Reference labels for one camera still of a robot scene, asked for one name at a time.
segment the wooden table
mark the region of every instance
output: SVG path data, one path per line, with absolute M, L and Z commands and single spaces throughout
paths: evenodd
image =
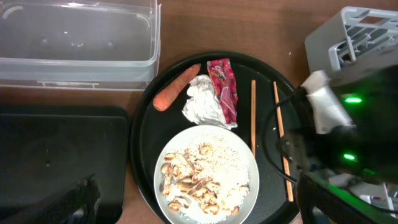
M 129 0 L 107 0 L 129 4 Z M 397 0 L 158 0 L 162 4 L 160 71 L 186 56 L 229 50 L 256 57 L 295 86 L 308 76 L 304 39 L 344 6 L 398 11 Z M 142 93 L 1 88 L 1 103 L 119 105 L 133 113 Z M 119 224 L 162 223 L 127 167 Z

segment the carrot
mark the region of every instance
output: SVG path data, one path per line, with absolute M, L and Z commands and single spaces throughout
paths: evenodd
M 192 65 L 160 93 L 158 93 L 154 98 L 155 109 L 158 111 L 167 110 L 167 108 L 169 108 L 178 97 L 178 94 L 180 94 L 182 89 L 184 89 L 184 87 L 199 73 L 199 70 L 200 64 Z

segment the black round tray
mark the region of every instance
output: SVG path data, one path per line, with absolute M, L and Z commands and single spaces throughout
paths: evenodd
M 262 120 L 268 115 L 275 105 L 273 81 L 279 87 L 279 98 L 283 100 L 286 95 L 293 92 L 294 87 L 278 71 L 264 62 L 247 55 L 233 52 L 210 52 L 185 58 L 158 75 L 146 88 L 141 102 L 136 108 L 133 118 L 130 160 L 136 183 L 142 196 L 151 209 L 165 223 L 169 223 L 160 210 L 154 193 L 153 178 L 155 164 L 163 147 L 176 134 L 196 124 L 189 122 L 182 114 L 182 108 L 188 98 L 187 88 L 179 94 L 171 107 L 159 112 L 152 105 L 155 95 L 177 78 L 185 69 L 196 63 L 201 63 L 200 74 L 208 74 L 206 62 L 221 58 L 229 58 L 236 77 L 238 91 L 238 127 L 232 131 L 250 146 L 250 114 L 251 114 L 251 80 L 256 80 L 256 127 L 257 142 L 261 138 L 260 130 Z M 282 107 L 284 128 L 299 127 L 303 121 L 298 114 L 303 113 L 295 105 Z M 282 158 L 276 151 L 275 143 L 278 138 L 276 118 L 267 127 L 267 145 L 269 153 L 276 164 L 281 166 Z M 262 148 L 257 149 L 257 165 L 260 174 L 260 191 L 257 202 L 250 216 L 244 223 L 291 223 L 299 214 L 296 203 L 287 201 L 284 179 L 266 161 Z

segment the green light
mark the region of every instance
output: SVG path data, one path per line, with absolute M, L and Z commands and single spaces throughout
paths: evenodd
M 359 98 L 359 97 L 351 96 L 351 97 L 345 98 L 344 102 L 346 102 L 346 103 L 360 103 L 360 102 L 362 102 L 362 99 Z
M 351 161 L 354 161 L 354 160 L 355 160 L 355 156 L 354 156 L 354 155 L 351 155 L 351 154 L 344 154 L 344 158 L 345 158 L 345 159 L 348 159 L 348 160 L 351 160 Z

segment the bowl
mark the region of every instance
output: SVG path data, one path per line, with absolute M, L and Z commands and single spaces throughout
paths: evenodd
M 194 220 L 194 217 L 188 217 L 182 215 L 181 211 L 175 213 L 169 210 L 169 202 L 162 195 L 161 185 L 163 175 L 160 171 L 162 165 L 166 162 L 164 157 L 166 154 L 175 152 L 176 149 L 186 149 L 188 147 L 198 147 L 202 145 L 203 142 L 217 142 L 217 144 L 222 144 L 225 147 L 229 147 L 238 152 L 239 158 L 245 163 L 248 168 L 249 173 L 249 188 L 250 192 L 244 198 L 243 204 L 239 208 L 239 213 L 237 215 L 230 215 L 224 221 L 218 222 L 219 224 L 229 224 L 229 223 L 242 223 L 250 214 L 256 203 L 257 196 L 259 193 L 259 171 L 257 168 L 256 160 L 246 143 L 236 134 L 228 131 L 227 129 L 210 126 L 201 125 L 188 128 L 180 133 L 178 133 L 174 138 L 172 138 L 163 151 L 160 153 L 159 158 L 155 167 L 154 175 L 154 189 L 157 203 L 166 218 L 174 224 L 183 223 L 202 223 L 206 221 Z

